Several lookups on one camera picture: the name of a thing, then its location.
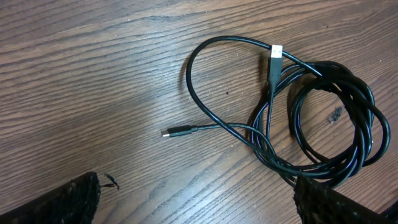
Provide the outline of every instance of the wood grain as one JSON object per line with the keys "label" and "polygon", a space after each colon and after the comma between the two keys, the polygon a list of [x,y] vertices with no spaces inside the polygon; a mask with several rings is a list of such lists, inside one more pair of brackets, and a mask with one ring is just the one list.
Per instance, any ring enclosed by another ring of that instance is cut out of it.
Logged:
{"label": "wood grain", "polygon": [[[0,213],[93,170],[121,186],[103,190],[96,224],[300,223],[291,187],[225,131],[160,137],[211,123],[190,99],[183,65],[216,35],[335,60],[372,88],[391,145],[338,191],[383,211],[398,199],[397,11],[394,0],[3,0]],[[205,49],[194,66],[199,97],[226,121],[245,123],[265,84],[262,55],[247,44]],[[287,128],[288,91],[275,99],[272,143],[284,159],[308,164]],[[347,112],[326,120],[339,105],[312,91],[302,111],[309,143],[326,156],[353,138]],[[381,136],[375,123],[375,147]]]}

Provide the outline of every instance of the black object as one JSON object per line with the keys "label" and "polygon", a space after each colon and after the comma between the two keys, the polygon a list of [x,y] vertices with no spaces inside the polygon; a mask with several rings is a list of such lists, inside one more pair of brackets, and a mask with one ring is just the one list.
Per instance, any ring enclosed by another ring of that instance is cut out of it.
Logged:
{"label": "black object", "polygon": [[100,200],[95,172],[58,187],[3,215],[1,224],[91,224]]}
{"label": "black object", "polygon": [[303,224],[398,223],[398,202],[382,214],[367,209],[338,192],[304,177],[298,177],[294,201]]}
{"label": "black object", "polygon": [[[387,151],[390,142],[390,127],[384,115],[375,107],[374,97],[370,87],[367,86],[358,77],[355,77],[348,68],[337,62],[319,61],[319,62],[303,62],[293,55],[283,52],[282,55],[287,59],[293,61],[294,64],[286,66],[280,74],[284,77],[276,86],[275,93],[267,91],[260,100],[257,108],[253,111],[252,119],[249,124],[240,123],[226,123],[221,118],[217,117],[210,111],[199,99],[195,90],[193,89],[191,72],[195,57],[207,45],[218,41],[239,41],[254,44],[264,49],[270,49],[269,44],[265,44],[258,40],[247,37],[237,36],[221,36],[208,39],[201,43],[191,54],[187,63],[186,81],[188,90],[194,102],[199,108],[208,115],[216,124],[204,126],[191,126],[198,131],[212,128],[224,128],[234,137],[248,145],[253,149],[257,158],[267,167],[279,173],[279,175],[291,186],[294,186],[295,177],[302,175],[313,179],[326,180],[323,185],[329,187],[336,187],[343,183],[348,177],[351,177],[359,172],[364,167],[373,164],[379,160]],[[289,110],[289,125],[292,134],[295,136],[299,146],[304,154],[313,162],[313,164],[305,166],[294,166],[284,159],[278,157],[275,153],[269,137],[268,131],[271,126],[272,102],[276,95],[278,95],[284,88],[296,81],[299,77],[305,74],[312,73],[316,76],[315,79],[309,83],[304,84],[303,88],[297,93],[291,109]],[[339,155],[333,158],[327,158],[311,148],[305,139],[301,122],[300,110],[303,105],[306,95],[313,89],[324,90],[338,95],[343,102],[351,121],[355,126],[355,133],[352,145],[344,150]],[[266,124],[266,134],[262,132],[262,114],[265,108],[269,107]],[[370,158],[372,149],[371,128],[374,117],[380,121],[383,138],[381,147]],[[185,126],[184,134],[194,131]],[[234,128],[244,128],[247,130],[248,138],[237,132]],[[178,136],[179,132],[169,132],[164,136]]]}

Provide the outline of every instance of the black cable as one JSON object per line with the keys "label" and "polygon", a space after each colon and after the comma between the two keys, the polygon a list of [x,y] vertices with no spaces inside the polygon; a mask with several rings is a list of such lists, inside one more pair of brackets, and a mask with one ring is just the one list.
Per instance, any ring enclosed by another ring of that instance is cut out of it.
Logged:
{"label": "black cable", "polygon": [[[192,52],[187,63],[187,86],[194,102],[216,124],[171,128],[168,129],[168,133],[164,136],[174,137],[205,129],[224,128],[237,139],[252,148],[257,158],[264,165],[278,172],[280,176],[292,186],[295,182],[294,177],[301,175],[303,177],[326,180],[322,184],[329,187],[336,187],[348,177],[357,174],[362,167],[376,162],[386,152],[390,141],[390,127],[387,119],[375,107],[373,93],[365,82],[358,77],[355,77],[350,70],[339,63],[331,61],[303,62],[284,51],[282,52],[282,55],[293,61],[294,64],[285,67],[280,72],[280,74],[285,76],[285,78],[276,85],[275,90],[269,90],[267,100],[260,102],[260,107],[258,107],[258,110],[254,112],[255,116],[250,120],[250,123],[239,124],[224,122],[211,112],[195,93],[192,85],[191,72],[193,61],[202,49],[211,43],[225,40],[246,42],[268,50],[271,49],[269,44],[237,36],[214,37],[201,43]],[[294,166],[278,157],[270,143],[269,130],[271,126],[272,102],[274,97],[277,96],[284,88],[296,81],[299,77],[308,73],[314,74],[316,78],[310,83],[305,84],[297,93],[289,111],[289,126],[302,151],[313,162],[313,164]],[[355,126],[352,145],[331,159],[315,152],[308,144],[302,132],[300,111],[306,95],[313,89],[325,90],[338,95]],[[266,122],[266,134],[264,134],[262,132],[262,114],[267,106],[269,106],[269,110]],[[381,123],[383,138],[380,149],[375,153],[375,155],[368,158],[372,149],[371,128],[375,116]],[[234,128],[246,129],[249,132],[249,137],[245,138]]]}

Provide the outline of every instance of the cord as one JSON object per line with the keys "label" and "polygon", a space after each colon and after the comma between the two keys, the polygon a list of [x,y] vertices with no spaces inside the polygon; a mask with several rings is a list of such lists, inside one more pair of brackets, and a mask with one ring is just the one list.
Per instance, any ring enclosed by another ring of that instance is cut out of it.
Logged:
{"label": "cord", "polygon": [[[254,111],[254,118],[249,124],[226,123],[213,112],[211,112],[199,99],[193,89],[191,73],[195,57],[207,45],[218,41],[239,41],[264,49],[271,50],[269,63],[269,90],[267,100],[260,101],[259,107]],[[390,127],[384,115],[375,107],[374,96],[370,87],[361,79],[355,77],[348,68],[337,62],[319,61],[303,62],[293,55],[282,51],[281,56],[272,57],[274,50],[278,51],[278,45],[269,45],[258,40],[238,36],[220,36],[208,39],[201,43],[191,54],[186,71],[188,90],[194,102],[209,116],[216,124],[203,126],[182,126],[170,128],[163,136],[175,137],[190,134],[195,131],[202,131],[213,128],[224,128],[234,137],[249,146],[256,157],[267,167],[278,172],[278,174],[291,186],[294,186],[295,177],[303,176],[312,179],[326,180],[322,184],[329,187],[336,187],[343,183],[348,177],[352,177],[364,167],[375,163],[386,152],[390,142]],[[282,55],[293,61],[293,64],[282,68]],[[312,73],[316,76],[310,83],[305,84],[297,93],[289,110],[289,126],[295,136],[303,153],[313,162],[310,165],[295,166],[278,157],[269,140],[271,128],[271,114],[274,97],[284,88],[296,81],[305,74]],[[338,95],[343,102],[351,121],[355,126],[352,145],[333,158],[327,158],[317,153],[305,139],[300,122],[300,111],[306,95],[313,89],[324,90]],[[266,133],[262,132],[262,117],[265,108],[269,107],[266,119]],[[374,117],[382,126],[383,137],[379,150],[370,158],[372,150],[371,128]],[[249,133],[245,138],[235,128],[243,128]]]}

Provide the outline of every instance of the usb cable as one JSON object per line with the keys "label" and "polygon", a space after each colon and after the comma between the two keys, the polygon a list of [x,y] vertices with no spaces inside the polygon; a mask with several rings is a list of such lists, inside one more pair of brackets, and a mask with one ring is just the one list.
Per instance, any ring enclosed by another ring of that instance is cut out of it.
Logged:
{"label": "usb cable", "polygon": [[[195,57],[207,45],[226,40],[254,44],[271,51],[268,63],[267,100],[259,103],[260,107],[257,107],[255,110],[255,117],[250,120],[249,124],[226,123],[201,102],[193,89],[191,73]],[[293,64],[282,69],[282,56],[291,60]],[[295,166],[278,157],[272,147],[269,139],[272,105],[276,95],[299,77],[308,73],[314,74],[316,78],[306,83],[297,93],[289,111],[289,126],[303,153],[312,161],[312,164]],[[390,142],[389,124],[384,115],[375,107],[374,96],[370,87],[361,79],[355,77],[348,68],[337,62],[303,62],[293,55],[284,52],[281,45],[269,45],[247,37],[221,36],[204,41],[192,52],[187,63],[186,80],[188,90],[194,102],[216,124],[169,128],[166,132],[162,133],[163,136],[176,137],[206,129],[223,128],[238,140],[248,145],[265,166],[278,172],[291,186],[294,186],[295,177],[297,176],[326,180],[322,184],[329,187],[339,186],[348,177],[357,174],[362,167],[371,165],[379,160],[386,152]],[[313,89],[324,90],[338,95],[355,126],[352,145],[333,158],[327,158],[317,153],[309,145],[302,132],[300,122],[301,107],[306,95]],[[267,107],[269,108],[265,127],[266,133],[264,134],[262,114]],[[381,123],[383,137],[380,148],[373,156],[369,157],[372,150],[371,128],[374,117]],[[249,137],[245,138],[235,128],[247,130]]]}

